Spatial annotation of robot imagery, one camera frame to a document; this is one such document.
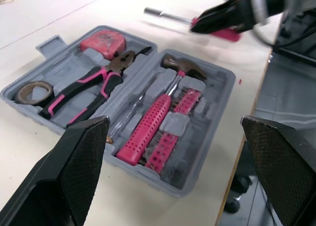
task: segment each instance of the hammer head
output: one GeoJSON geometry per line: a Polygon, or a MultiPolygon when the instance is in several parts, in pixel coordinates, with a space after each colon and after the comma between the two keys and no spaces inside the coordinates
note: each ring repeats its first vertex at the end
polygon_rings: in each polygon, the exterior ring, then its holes
{"type": "Polygon", "coordinates": [[[205,81],[207,79],[207,75],[201,68],[195,63],[188,59],[181,58],[178,59],[172,55],[165,55],[162,60],[161,66],[164,68],[170,68],[177,72],[182,71],[186,75],[191,76],[196,79],[200,79],[205,81]]]}

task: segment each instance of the screwdriver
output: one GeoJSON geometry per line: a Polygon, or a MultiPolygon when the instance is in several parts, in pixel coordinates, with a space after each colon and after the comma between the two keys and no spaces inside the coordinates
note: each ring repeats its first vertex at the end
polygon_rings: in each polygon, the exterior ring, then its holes
{"type": "Polygon", "coordinates": [[[113,127],[112,130],[109,131],[109,134],[107,136],[107,143],[108,144],[113,144],[114,143],[114,137],[116,134],[123,129],[129,121],[132,119],[135,110],[138,106],[140,106],[143,102],[143,99],[145,97],[146,91],[149,89],[149,87],[154,83],[156,80],[157,76],[155,76],[145,87],[143,93],[137,98],[136,102],[132,104],[132,107],[128,109],[125,114],[121,117],[120,121],[113,127]]]}
{"type": "MultiPolygon", "coordinates": [[[[198,21],[196,18],[191,20],[188,18],[168,14],[168,13],[165,13],[164,11],[149,8],[149,7],[146,7],[144,9],[144,13],[149,14],[149,15],[153,15],[153,16],[157,16],[157,17],[163,17],[163,18],[167,18],[170,20],[178,21],[178,22],[181,22],[184,24],[188,24],[190,26],[193,26],[198,21]]],[[[211,35],[216,36],[216,37],[220,37],[220,38],[224,38],[224,39],[232,41],[232,42],[237,42],[241,38],[240,34],[236,33],[234,30],[232,30],[230,28],[226,28],[226,29],[222,29],[222,30],[213,32],[213,33],[211,33],[211,35]]]]}

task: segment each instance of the screwdriver shaft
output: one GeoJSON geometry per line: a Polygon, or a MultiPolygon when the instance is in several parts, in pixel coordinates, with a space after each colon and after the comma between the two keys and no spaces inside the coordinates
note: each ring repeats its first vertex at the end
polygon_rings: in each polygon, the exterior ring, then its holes
{"type": "Polygon", "coordinates": [[[144,9],[144,13],[145,14],[149,14],[149,15],[153,15],[153,16],[157,16],[157,17],[168,18],[168,19],[171,19],[171,20],[174,20],[174,21],[179,21],[179,22],[182,22],[182,23],[185,23],[185,24],[189,24],[189,25],[192,23],[191,19],[180,17],[180,16],[176,16],[176,15],[171,15],[171,14],[165,13],[165,12],[163,12],[161,10],[156,10],[156,9],[149,8],[149,7],[146,7],[144,9]]]}

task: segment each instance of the white table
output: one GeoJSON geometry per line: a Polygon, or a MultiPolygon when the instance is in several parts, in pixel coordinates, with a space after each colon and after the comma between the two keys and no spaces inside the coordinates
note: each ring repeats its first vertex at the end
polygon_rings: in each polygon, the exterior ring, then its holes
{"type": "MultiPolygon", "coordinates": [[[[252,113],[271,50],[250,33],[238,43],[192,35],[185,25],[147,18],[143,9],[150,6],[190,18],[222,1],[15,0],[0,5],[0,89],[44,60],[36,45],[56,34],[70,43],[97,25],[116,27],[155,42],[160,51],[176,49],[236,74],[233,92],[193,192],[175,199],[103,162],[86,226],[215,225],[241,150],[243,130],[239,121],[252,113]]],[[[279,21],[279,16],[274,17],[261,29],[267,38],[275,38],[279,21]]],[[[0,103],[0,209],[58,139],[47,128],[0,103]]]]}

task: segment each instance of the tool case compartment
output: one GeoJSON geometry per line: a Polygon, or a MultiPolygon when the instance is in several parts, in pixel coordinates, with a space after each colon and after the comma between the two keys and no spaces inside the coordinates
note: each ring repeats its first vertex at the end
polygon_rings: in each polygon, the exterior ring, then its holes
{"type": "Polygon", "coordinates": [[[65,132],[67,123],[93,101],[100,92],[102,84],[78,94],[50,120],[46,120],[38,115],[39,111],[42,110],[41,107],[17,104],[13,101],[14,96],[24,84],[39,80],[50,83],[54,87],[54,93],[58,94],[62,89],[81,78],[93,67],[108,65],[110,61],[104,59],[100,53],[93,49],[87,49],[84,52],[81,52],[79,49],[81,41],[101,30],[111,30],[122,34],[126,40],[126,51],[133,50],[138,52],[144,47],[152,47],[146,55],[140,54],[124,71],[123,84],[117,86],[111,94],[111,96],[115,96],[129,82],[131,77],[135,75],[134,71],[138,67],[143,66],[148,58],[155,54],[157,46],[152,42],[115,28],[98,26],[69,45],[66,45],[59,36],[54,36],[38,45],[37,50],[45,56],[46,60],[3,89],[0,97],[24,116],[30,117],[35,122],[47,126],[52,132],[62,135],[65,132]]]}
{"type": "Polygon", "coordinates": [[[41,110],[40,107],[17,104],[14,102],[14,96],[25,83],[38,80],[52,84],[54,93],[57,94],[93,67],[109,64],[110,61],[103,59],[102,55],[93,49],[84,52],[79,50],[79,43],[83,39],[102,29],[123,34],[127,44],[125,51],[133,50],[137,53],[146,46],[152,47],[145,55],[140,54],[123,72],[123,83],[113,90],[108,101],[101,105],[91,117],[109,116],[111,120],[110,133],[122,121],[124,115],[131,110],[132,105],[139,97],[144,95],[129,122],[115,135],[114,143],[106,144],[104,159],[113,166],[125,170],[128,174],[144,180],[158,190],[175,197],[183,197],[194,188],[228,102],[236,79],[231,71],[175,50],[164,50],[157,53],[157,46],[150,41],[111,27],[99,26],[70,45],[65,45],[58,36],[39,45],[39,50],[42,51],[47,60],[6,87],[0,96],[21,114],[32,118],[35,122],[48,127],[59,135],[63,134],[69,120],[95,98],[100,92],[102,84],[78,94],[50,120],[38,115],[41,110]],[[120,160],[116,155],[131,137],[153,102],[166,92],[176,78],[176,71],[165,68],[161,64],[166,55],[195,62],[206,73],[207,80],[203,82],[185,76],[172,95],[171,98],[174,102],[181,95],[181,92],[183,93],[183,90],[190,89],[199,92],[200,98],[187,116],[169,111],[160,125],[159,133],[168,132],[177,135],[178,140],[162,170],[157,173],[146,167],[146,161],[149,161],[157,147],[154,140],[146,148],[141,161],[135,166],[120,160]]]}

